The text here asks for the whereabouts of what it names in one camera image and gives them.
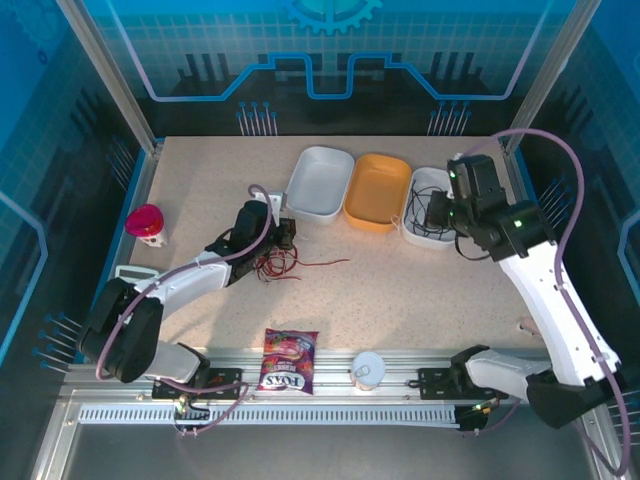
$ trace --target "snack package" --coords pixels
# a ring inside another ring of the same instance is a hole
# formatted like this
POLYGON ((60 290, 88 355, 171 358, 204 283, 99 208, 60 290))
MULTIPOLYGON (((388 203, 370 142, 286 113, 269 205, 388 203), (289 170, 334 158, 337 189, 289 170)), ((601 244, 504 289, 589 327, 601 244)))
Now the snack package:
POLYGON ((267 328, 258 390, 293 388, 313 395, 317 337, 318 332, 267 328))

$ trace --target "white bowl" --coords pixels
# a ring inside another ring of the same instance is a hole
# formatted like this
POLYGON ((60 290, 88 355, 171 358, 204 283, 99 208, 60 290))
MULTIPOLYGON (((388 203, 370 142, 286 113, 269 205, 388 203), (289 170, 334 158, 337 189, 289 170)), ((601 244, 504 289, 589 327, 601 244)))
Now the white bowl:
POLYGON ((309 147, 300 154, 287 187, 294 218, 328 225, 342 209, 355 160, 342 150, 309 147))
POLYGON ((420 205, 419 208, 414 208, 413 211, 408 211, 409 204, 411 202, 412 188, 417 192, 428 187, 438 187, 445 192, 451 191, 449 174, 445 170, 440 170, 438 168, 422 167, 413 172, 409 185, 409 192, 407 192, 407 199, 404 202, 404 209, 402 211, 402 236, 407 242, 419 247, 431 248, 434 250, 445 250, 447 248, 450 248, 453 245, 453 241, 456 236, 456 233, 453 230, 449 230, 448 232, 443 233, 442 237, 440 238, 438 238, 437 234, 424 237, 422 235, 417 235, 412 231, 412 222, 414 218, 416 218, 420 223, 424 221, 430 199, 427 201, 422 201, 422 203, 424 204, 424 208, 422 208, 422 205, 420 205))

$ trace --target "wire bundle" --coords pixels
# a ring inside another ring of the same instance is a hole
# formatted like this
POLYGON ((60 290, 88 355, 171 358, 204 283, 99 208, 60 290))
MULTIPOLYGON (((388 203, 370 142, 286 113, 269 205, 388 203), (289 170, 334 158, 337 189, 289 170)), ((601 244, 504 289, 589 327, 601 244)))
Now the wire bundle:
POLYGON ((302 280, 297 275, 288 275, 296 265, 302 265, 303 267, 323 267, 348 261, 348 258, 340 258, 330 262, 304 263, 298 260, 298 248, 294 245, 291 250, 283 250, 279 247, 272 248, 267 255, 256 260, 255 270, 258 280, 264 283, 269 283, 274 280, 302 280))
POLYGON ((429 205, 429 201, 431 200, 431 193, 433 193, 434 190, 438 192, 443 192, 443 190, 437 186, 425 187, 420 190, 416 190, 415 186, 416 181, 414 180, 411 185, 411 198, 409 199, 409 204, 404 212, 404 224, 407 227, 411 225, 411 230, 415 235, 420 235, 425 238, 430 236, 435 237, 437 235, 437 240, 442 240, 442 235, 451 231, 451 229, 444 227, 428 227, 426 220, 427 205, 429 205))

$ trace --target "table surface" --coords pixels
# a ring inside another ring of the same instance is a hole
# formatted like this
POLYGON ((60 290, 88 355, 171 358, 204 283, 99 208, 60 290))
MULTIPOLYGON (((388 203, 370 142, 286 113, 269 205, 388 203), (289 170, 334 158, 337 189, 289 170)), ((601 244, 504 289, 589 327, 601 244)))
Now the table surface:
MULTIPOLYGON (((412 169, 444 168, 448 158, 483 139, 477 137, 169 137, 148 201, 164 213, 169 245, 136 242, 131 264, 167 270, 189 262, 233 226, 259 183, 284 190, 300 153, 312 145, 346 150, 355 159, 369 152, 404 159, 412 169)), ((496 160, 510 191, 498 145, 485 150, 496 160)), ((161 340, 192 347, 263 345, 264 329, 319 331, 318 348, 463 349, 539 348, 520 332, 527 308, 498 265, 470 262, 455 249, 433 251, 388 235, 351 228, 340 215, 329 226, 298 222, 301 261, 349 258, 326 267, 297 267, 302 280, 261 283, 247 275, 207 294, 169 317, 161 340)), ((461 246, 481 253, 470 240, 461 246)))

